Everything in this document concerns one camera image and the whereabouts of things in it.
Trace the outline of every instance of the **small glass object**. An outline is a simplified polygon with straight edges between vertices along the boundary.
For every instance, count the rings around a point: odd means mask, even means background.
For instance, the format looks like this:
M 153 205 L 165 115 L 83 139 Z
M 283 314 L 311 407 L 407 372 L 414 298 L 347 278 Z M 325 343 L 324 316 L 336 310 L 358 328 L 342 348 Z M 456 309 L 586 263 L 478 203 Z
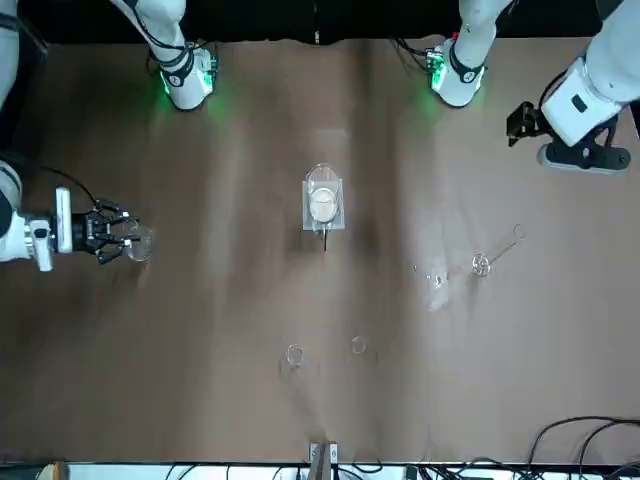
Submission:
M 493 264 L 526 236 L 527 232 L 524 227 L 518 223 L 489 253 L 476 253 L 473 256 L 471 260 L 471 272 L 478 277 L 486 277 L 491 273 Z
M 302 347 L 297 343 L 289 345 L 289 348 L 287 348 L 287 363 L 289 366 L 291 368 L 298 368 L 302 365 L 302 360 L 304 360 Z
M 353 337 L 353 339 L 351 340 L 351 352 L 354 355 L 361 355 L 366 349 L 367 340 L 363 336 L 358 335 L 356 337 Z
M 330 223 L 340 208 L 340 177 L 327 163 L 321 163 L 306 177 L 309 212 L 314 222 Z
M 136 239 L 132 240 L 125 248 L 129 258 L 134 262 L 146 262 L 149 260 L 153 254 L 153 230 L 134 222 L 128 234 Z

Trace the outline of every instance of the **cable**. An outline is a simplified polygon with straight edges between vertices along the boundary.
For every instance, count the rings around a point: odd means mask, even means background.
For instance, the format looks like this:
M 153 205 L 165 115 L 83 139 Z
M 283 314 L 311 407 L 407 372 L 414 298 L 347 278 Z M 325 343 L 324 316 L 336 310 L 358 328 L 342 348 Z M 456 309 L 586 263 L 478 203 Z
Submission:
M 392 41 L 396 42 L 401 48 L 403 48 L 407 52 L 411 53 L 412 55 L 417 55 L 419 57 L 426 57 L 427 56 L 427 52 L 425 52 L 424 50 L 417 50 L 417 49 L 413 48 L 412 46 L 410 46 L 407 43 L 407 41 L 404 38 L 395 37 L 395 38 L 393 38 Z
M 365 475 L 373 475 L 374 473 L 380 473 L 382 471 L 382 468 L 383 468 L 382 464 L 380 463 L 379 460 L 378 460 L 378 466 L 373 470 L 364 469 L 362 467 L 359 467 L 355 463 L 352 463 L 351 466 L 353 468 L 355 468 L 356 470 L 358 470 L 360 473 L 364 473 Z
M 24 167 L 39 168 L 40 170 L 54 173 L 63 178 L 66 178 L 70 182 L 76 184 L 80 189 L 84 191 L 84 193 L 87 194 L 87 197 L 89 197 L 89 199 L 91 200 L 92 205 L 95 205 L 97 203 L 96 197 L 93 196 L 93 194 L 89 191 L 87 187 L 85 187 L 79 180 L 76 180 L 74 177 L 72 177 L 68 173 L 63 172 L 62 170 L 58 170 L 57 168 L 53 168 L 53 167 L 47 167 L 46 165 L 40 165 L 39 163 L 36 163 L 32 160 L 28 160 L 23 156 L 18 155 L 17 153 L 14 153 L 14 152 L 0 152 L 0 159 L 4 160 L 9 164 L 17 164 L 17 165 L 22 165 Z
M 149 31 L 149 29 L 147 28 L 145 23 L 140 18 L 140 15 L 138 14 L 138 11 L 135 9 L 135 7 L 131 7 L 131 11 L 133 12 L 133 16 L 136 18 L 136 22 L 138 22 L 138 26 L 140 27 L 140 30 L 142 30 L 142 32 L 147 37 L 149 37 L 149 41 L 151 43 L 153 43 L 156 47 L 168 48 L 170 50 L 184 50 L 185 48 L 187 48 L 186 45 L 183 45 L 183 46 L 169 45 L 168 43 L 164 43 L 164 42 L 158 40 L 156 37 L 151 35 L 151 32 Z
M 462 467 L 461 469 L 459 469 L 457 472 L 455 472 L 455 478 L 456 479 L 460 479 L 463 478 L 461 476 L 461 473 L 469 468 L 478 466 L 477 464 L 479 463 L 490 463 L 493 465 L 497 465 L 500 468 L 504 469 L 504 470 L 508 470 L 510 472 L 512 472 L 515 476 L 515 474 L 520 475 L 521 479 L 531 479 L 531 478 L 535 478 L 535 479 L 539 479 L 539 480 L 544 480 L 544 477 L 542 475 L 540 475 L 537 472 L 532 472 L 530 468 L 528 468 L 527 470 L 521 470 L 515 467 L 512 467 L 510 465 L 507 465 L 505 463 L 499 462 L 498 460 L 494 460 L 493 458 L 490 457 L 477 457 L 474 458 L 473 460 L 471 460 L 470 462 L 468 462 L 464 467 Z
M 169 471 L 167 472 L 167 476 L 164 477 L 164 480 L 169 480 L 169 477 L 171 476 L 171 472 L 173 472 L 173 470 L 176 468 L 176 464 L 174 463 L 173 465 L 171 465 L 171 468 L 169 469 Z
M 587 452 L 587 448 L 589 447 L 589 443 L 591 443 L 591 441 L 603 430 L 607 430 L 608 428 L 615 427 L 618 425 L 627 425 L 627 426 L 640 428 L 640 422 L 637 420 L 621 419 L 621 420 L 605 423 L 604 425 L 601 425 L 600 427 L 596 428 L 593 432 L 591 432 L 591 434 L 587 437 L 587 439 L 582 444 L 582 448 L 580 449 L 580 456 L 578 457 L 578 475 L 580 478 L 582 478 L 582 469 L 584 466 L 583 462 Z
M 193 469 L 195 469 L 196 467 L 198 467 L 199 465 L 191 465 L 189 468 L 187 468 L 184 472 L 182 472 L 182 474 L 178 477 L 177 480 L 182 480 L 184 477 L 186 477 L 189 472 L 191 472 Z
M 542 108 L 542 103 L 545 101 L 545 99 L 547 98 L 547 94 L 549 93 L 549 91 L 551 90 L 551 88 L 558 82 L 558 80 L 560 80 L 565 74 L 567 73 L 566 70 L 563 70 L 562 72 L 560 72 L 558 75 L 556 75 L 553 80 L 551 80 L 549 82 L 549 84 L 544 88 L 544 90 L 542 91 L 542 95 L 540 95 L 540 100 L 538 100 L 538 110 L 540 110 Z
M 284 467 L 278 467 L 278 470 L 276 470 L 276 473 L 273 474 L 273 477 L 271 477 L 271 480 L 276 480 L 276 477 L 282 470 L 284 470 Z
M 634 462 L 625 463 L 624 465 L 621 465 L 619 468 L 614 470 L 612 473 L 610 473 L 609 475 L 604 477 L 604 480 L 609 480 L 611 478 L 617 478 L 618 474 L 620 472 L 626 470 L 627 468 L 633 468 L 634 470 L 640 472 L 640 468 L 638 468 L 638 466 L 640 466 L 640 462 L 637 461 L 637 460 L 634 461 Z
M 356 480 L 364 480 L 360 475 L 358 475 L 355 472 L 352 472 L 351 470 L 347 470 L 346 468 L 342 468 L 340 466 L 338 466 L 338 468 L 336 469 L 337 472 L 344 472 L 344 473 L 348 473 L 349 475 L 351 475 L 353 478 L 355 478 Z
M 402 57 L 402 54 L 400 53 L 400 49 L 404 50 L 405 52 L 407 52 L 409 54 L 409 58 L 411 58 L 411 60 L 418 67 L 418 70 L 420 72 L 429 74 L 429 70 L 427 69 L 427 66 L 425 64 L 422 64 L 420 62 L 420 59 L 418 58 L 418 57 L 422 57 L 422 55 L 418 55 L 417 53 L 414 53 L 414 51 L 417 52 L 417 50 L 409 47 L 406 44 L 406 42 L 404 42 L 401 39 L 400 40 L 395 40 L 395 39 L 394 40 L 390 40 L 390 42 L 396 47 L 396 52 L 398 53 L 398 55 L 402 59 L 403 63 L 404 63 L 404 58 Z

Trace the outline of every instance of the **brown table surface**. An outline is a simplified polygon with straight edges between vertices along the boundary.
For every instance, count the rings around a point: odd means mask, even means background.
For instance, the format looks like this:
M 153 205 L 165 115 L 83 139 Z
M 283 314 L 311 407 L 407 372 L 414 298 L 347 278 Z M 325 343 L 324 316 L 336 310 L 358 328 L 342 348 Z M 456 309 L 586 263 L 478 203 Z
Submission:
M 148 264 L 0 268 L 0 448 L 304 461 L 328 438 L 345 462 L 515 462 L 554 420 L 637 414 L 631 117 L 622 176 L 543 168 L 545 139 L 505 137 L 512 110 L 585 44 L 498 40 L 462 110 L 385 41 L 226 45 L 217 95 L 191 113 L 147 75 L 142 46 L 52 48 L 16 148 L 139 214 L 157 243 Z M 301 181 L 319 162 L 344 178 L 347 228 L 326 253 L 300 230 Z M 28 180 L 24 208 L 50 207 L 57 181 Z M 81 192 L 74 205 L 88 206 Z M 526 239 L 491 275 L 430 312 L 431 266 L 467 266 L 518 223 Z M 285 375 L 291 343 L 305 360 Z M 593 427 L 550 435 L 537 460 L 571 461 Z M 633 434 L 603 436 L 588 460 L 628 458 Z

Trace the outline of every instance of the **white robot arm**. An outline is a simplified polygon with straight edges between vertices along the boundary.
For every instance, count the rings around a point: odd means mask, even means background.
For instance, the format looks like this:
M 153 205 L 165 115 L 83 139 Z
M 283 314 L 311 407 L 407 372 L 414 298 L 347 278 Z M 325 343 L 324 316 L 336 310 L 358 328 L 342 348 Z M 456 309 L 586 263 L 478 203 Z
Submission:
M 149 44 L 165 88 L 180 110 L 193 110 L 213 92 L 218 59 L 188 43 L 180 20 L 186 0 L 111 0 Z
M 0 158 L 17 160 L 13 154 Z M 42 272 L 53 270 L 54 253 L 87 252 L 105 264 L 140 242 L 139 235 L 118 235 L 113 227 L 137 218 L 107 200 L 96 200 L 86 213 L 71 212 L 71 195 L 64 187 L 56 189 L 53 213 L 32 214 L 20 211 L 22 182 L 15 169 L 0 160 L 0 262 L 35 259 Z
M 496 38 L 496 20 L 512 0 L 460 0 L 462 27 L 456 40 L 436 47 L 442 62 L 432 89 L 453 107 L 464 107 L 480 88 L 484 62 Z
M 539 152 L 540 163 L 597 173 L 624 170 L 629 152 L 612 146 L 617 115 L 640 98 L 640 2 L 624 0 L 604 21 L 602 30 L 556 81 L 537 108 L 524 102 L 507 119 L 509 145 L 524 137 L 548 134 L 553 139 Z M 598 136 L 607 132 L 604 144 Z

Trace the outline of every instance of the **glass cup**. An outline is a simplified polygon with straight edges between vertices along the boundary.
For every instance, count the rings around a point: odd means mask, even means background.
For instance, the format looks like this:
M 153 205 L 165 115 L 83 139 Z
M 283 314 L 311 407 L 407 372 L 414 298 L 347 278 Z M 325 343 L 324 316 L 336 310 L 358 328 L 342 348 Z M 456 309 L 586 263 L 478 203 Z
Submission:
M 340 177 L 327 163 L 307 173 L 309 212 L 314 221 L 330 223 L 339 210 Z
M 367 340 L 363 336 L 358 335 L 356 337 L 353 337 L 353 339 L 351 340 L 351 352 L 354 355 L 362 355 L 366 349 Z
M 302 347 L 297 343 L 289 345 L 289 348 L 287 348 L 287 363 L 289 366 L 291 368 L 298 368 L 302 365 L 302 360 L 304 360 Z
M 129 258 L 134 262 L 146 262 L 149 260 L 153 254 L 153 230 L 134 222 L 128 234 L 139 238 L 139 241 L 132 241 L 126 246 L 125 250 Z

